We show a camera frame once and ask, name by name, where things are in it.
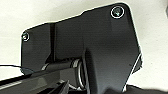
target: white background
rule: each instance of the white background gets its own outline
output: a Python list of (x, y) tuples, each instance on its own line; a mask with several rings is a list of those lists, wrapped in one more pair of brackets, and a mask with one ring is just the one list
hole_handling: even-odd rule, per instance
[[(168, 91), (167, 0), (1, 0), (0, 64), (20, 65), (24, 30), (116, 2), (124, 2), (131, 9), (144, 61), (128, 83)], [(0, 80), (18, 75), (19, 70), (0, 69)]]

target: black plastic housing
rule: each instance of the black plastic housing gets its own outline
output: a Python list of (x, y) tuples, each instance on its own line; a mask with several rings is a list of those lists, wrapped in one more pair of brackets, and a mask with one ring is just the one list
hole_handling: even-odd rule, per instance
[[(116, 6), (124, 9), (121, 18), (111, 15)], [(88, 94), (122, 92), (130, 74), (142, 64), (131, 13), (123, 3), (26, 32), (30, 39), (22, 41), (22, 66), (40, 71), (46, 63), (82, 58)]]

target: white wall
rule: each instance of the white wall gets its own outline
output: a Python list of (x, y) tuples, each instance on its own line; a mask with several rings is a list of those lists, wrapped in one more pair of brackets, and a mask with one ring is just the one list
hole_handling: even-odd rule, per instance
[[(1, 0), (0, 64), (20, 65), (24, 30), (122, 1), (131, 8), (144, 61), (143, 68), (133, 74), (128, 83), (168, 91), (167, 0)], [(21, 74), (19, 70), (6, 68), (0, 71), (1, 80)]]

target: screw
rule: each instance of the screw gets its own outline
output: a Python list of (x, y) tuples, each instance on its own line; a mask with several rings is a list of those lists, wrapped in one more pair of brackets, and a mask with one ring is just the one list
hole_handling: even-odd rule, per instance
[(111, 10), (111, 16), (113, 18), (121, 18), (124, 15), (124, 8), (121, 6), (116, 6)]
[(22, 40), (23, 41), (28, 41), (29, 40), (29, 33), (23, 32), (23, 34), (22, 34)]

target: black screw head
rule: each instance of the black screw head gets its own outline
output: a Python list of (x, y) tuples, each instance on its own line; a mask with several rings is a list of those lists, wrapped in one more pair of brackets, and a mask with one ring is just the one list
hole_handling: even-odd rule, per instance
[(121, 18), (124, 15), (124, 8), (121, 6), (116, 6), (111, 10), (111, 16), (113, 18)]
[(23, 41), (28, 41), (29, 40), (29, 34), (27, 32), (23, 32), (23, 34), (22, 34), (22, 40)]

